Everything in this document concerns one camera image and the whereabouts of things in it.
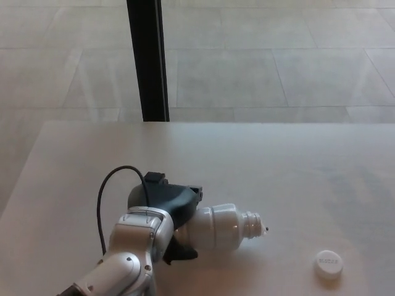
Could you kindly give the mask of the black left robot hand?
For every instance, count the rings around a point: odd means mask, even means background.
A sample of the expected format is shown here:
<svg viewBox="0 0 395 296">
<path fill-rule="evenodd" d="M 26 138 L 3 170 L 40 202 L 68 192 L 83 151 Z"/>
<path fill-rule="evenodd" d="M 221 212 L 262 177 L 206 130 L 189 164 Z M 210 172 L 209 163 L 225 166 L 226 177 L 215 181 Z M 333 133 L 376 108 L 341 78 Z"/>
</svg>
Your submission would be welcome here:
<svg viewBox="0 0 395 296">
<path fill-rule="evenodd" d="M 143 265 L 197 258 L 197 250 L 180 243 L 174 232 L 195 214 L 202 189 L 170 184 L 163 173 L 148 172 L 140 179 L 128 197 L 127 225 L 136 235 L 133 252 L 143 258 Z"/>
</svg>

